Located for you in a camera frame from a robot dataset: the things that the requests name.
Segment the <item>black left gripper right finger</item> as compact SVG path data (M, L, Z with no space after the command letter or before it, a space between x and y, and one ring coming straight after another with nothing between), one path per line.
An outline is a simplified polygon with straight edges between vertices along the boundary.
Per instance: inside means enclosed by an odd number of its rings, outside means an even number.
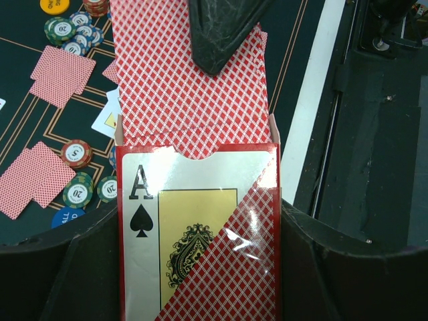
M349 237L286 201L283 320L426 320L427 248Z

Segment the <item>red card dealer position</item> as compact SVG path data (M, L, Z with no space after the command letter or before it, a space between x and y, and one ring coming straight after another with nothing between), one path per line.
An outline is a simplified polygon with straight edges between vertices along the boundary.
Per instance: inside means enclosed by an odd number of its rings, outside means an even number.
M54 80L65 80L66 87L73 86L74 93L80 95L83 93L95 66L95 60L47 45L30 78L32 80L42 80L50 76Z
M29 90L30 94L45 100L52 106L62 109L73 94L82 93L87 84L85 78L65 76L49 76L36 80Z

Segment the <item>red-backed playing card deck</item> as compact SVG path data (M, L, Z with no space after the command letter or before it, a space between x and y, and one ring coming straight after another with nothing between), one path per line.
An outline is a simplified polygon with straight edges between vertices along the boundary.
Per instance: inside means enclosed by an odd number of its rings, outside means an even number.
M202 159L222 144L271 140L260 27L209 76L191 56L186 1L112 1L110 9L124 145L172 145Z

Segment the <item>red chip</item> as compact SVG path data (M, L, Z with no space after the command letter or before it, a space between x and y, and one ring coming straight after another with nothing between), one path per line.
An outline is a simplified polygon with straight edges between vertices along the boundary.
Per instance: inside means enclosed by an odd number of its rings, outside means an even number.
M83 0L82 2L92 17L101 17L108 12L109 0Z

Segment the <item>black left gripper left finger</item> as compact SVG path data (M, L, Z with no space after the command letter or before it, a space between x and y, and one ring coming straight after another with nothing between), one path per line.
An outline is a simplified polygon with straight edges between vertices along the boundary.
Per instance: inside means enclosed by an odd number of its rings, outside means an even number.
M1 319L120 319L116 202L1 246Z

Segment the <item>blue chip position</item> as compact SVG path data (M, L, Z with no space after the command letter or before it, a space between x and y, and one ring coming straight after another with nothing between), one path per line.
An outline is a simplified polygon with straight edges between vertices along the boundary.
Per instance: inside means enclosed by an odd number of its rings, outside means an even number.
M116 147L113 146L108 156L109 163L111 167L116 170Z

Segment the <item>blue chip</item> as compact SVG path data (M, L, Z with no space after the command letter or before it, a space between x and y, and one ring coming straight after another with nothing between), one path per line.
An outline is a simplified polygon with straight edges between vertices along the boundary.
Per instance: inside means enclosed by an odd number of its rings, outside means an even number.
M85 25L92 23L92 16L86 11L77 11L70 15L70 20L74 25Z
M92 47L97 47L104 41L104 32L99 27L94 27L93 25L79 25L77 33L88 36Z
M67 52L70 52L71 54L75 54L77 56L85 56L86 55L86 46L75 40L71 39L66 42L64 42L61 46L61 48Z

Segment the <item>red card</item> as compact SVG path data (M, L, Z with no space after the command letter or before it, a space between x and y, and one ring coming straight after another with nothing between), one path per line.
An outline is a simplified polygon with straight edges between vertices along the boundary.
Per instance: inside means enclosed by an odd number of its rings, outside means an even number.
M110 65L102 72L102 75L113 83L118 84L116 60L113 60L110 63Z

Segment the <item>green chip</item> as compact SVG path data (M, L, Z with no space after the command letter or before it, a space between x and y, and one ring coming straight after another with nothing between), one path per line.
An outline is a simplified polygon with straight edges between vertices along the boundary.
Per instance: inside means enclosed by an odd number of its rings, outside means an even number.
M73 209L83 208L92 200L93 193L94 185L91 176L78 172L64 188L63 201Z
M102 202L108 203L117 198L116 176L104 177L97 186L97 194Z
M53 45L62 45L76 34L76 25L63 17L53 17L45 22L44 32Z

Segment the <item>red chips position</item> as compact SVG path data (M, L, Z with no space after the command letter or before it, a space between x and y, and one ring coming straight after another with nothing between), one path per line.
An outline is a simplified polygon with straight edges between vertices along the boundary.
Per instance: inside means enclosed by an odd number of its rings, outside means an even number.
M90 145L80 139L73 139L65 143L60 152L60 158L73 169L80 169L88 165L92 156Z

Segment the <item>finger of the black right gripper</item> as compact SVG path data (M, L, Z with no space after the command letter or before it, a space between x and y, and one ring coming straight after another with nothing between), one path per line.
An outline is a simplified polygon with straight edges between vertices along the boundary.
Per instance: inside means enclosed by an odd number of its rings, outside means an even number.
M188 1L192 59L216 76L272 2L270 0Z

